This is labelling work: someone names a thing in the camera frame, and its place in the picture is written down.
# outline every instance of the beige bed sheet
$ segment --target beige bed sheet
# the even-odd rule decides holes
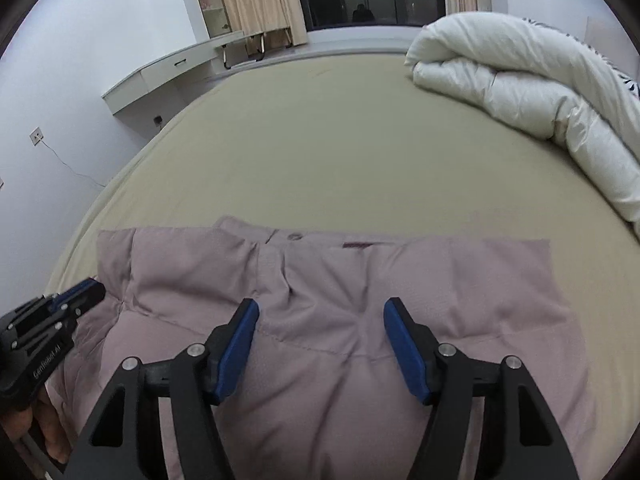
[[[601,479],[640,418],[640,244],[551,144],[416,88],[401,56],[286,62],[191,104],[82,221],[49,291],[95,274],[100,229],[209,226],[231,214],[308,230],[549,238],[580,317]]]

